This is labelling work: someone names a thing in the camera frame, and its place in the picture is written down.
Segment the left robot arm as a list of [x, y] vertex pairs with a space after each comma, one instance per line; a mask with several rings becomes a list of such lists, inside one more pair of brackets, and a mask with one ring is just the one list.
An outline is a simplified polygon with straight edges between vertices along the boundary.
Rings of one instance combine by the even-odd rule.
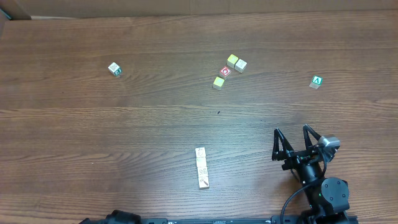
[[141, 224], [141, 217], [139, 215], [124, 212], [120, 210], [114, 210], [108, 214], [106, 218], [100, 220], [90, 220], [86, 218], [79, 224]]

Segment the block with blue side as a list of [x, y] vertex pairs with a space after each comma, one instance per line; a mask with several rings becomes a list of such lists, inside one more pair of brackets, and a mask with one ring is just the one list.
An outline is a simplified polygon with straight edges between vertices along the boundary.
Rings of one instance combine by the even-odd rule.
[[208, 177], [208, 168], [207, 167], [198, 167], [197, 171], [198, 171], [199, 178]]

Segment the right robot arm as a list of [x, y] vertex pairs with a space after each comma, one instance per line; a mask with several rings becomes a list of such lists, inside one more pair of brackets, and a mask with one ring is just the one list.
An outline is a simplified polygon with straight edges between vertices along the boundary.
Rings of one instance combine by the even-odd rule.
[[300, 193], [304, 193], [310, 208], [293, 217], [292, 223], [357, 223], [350, 218], [349, 188], [347, 181], [336, 177], [325, 177], [327, 165], [339, 150], [340, 140], [333, 135], [318, 134], [313, 128], [303, 126], [305, 149], [295, 151], [280, 129], [274, 130], [273, 161], [283, 161], [282, 169], [289, 170], [300, 182], [284, 203], [277, 223], [286, 223], [288, 204]]

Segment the white patterned block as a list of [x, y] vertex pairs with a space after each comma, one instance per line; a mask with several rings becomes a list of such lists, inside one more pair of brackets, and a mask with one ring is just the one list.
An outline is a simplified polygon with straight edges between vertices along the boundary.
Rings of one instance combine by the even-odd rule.
[[206, 151], [204, 147], [198, 147], [195, 149], [195, 154], [197, 158], [206, 157]]

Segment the white block with brush picture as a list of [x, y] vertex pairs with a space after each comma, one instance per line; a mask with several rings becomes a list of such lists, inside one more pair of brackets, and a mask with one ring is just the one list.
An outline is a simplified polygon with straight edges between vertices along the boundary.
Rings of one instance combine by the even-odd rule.
[[199, 177], [198, 184], [200, 189], [207, 189], [210, 187], [209, 178], [208, 177]]

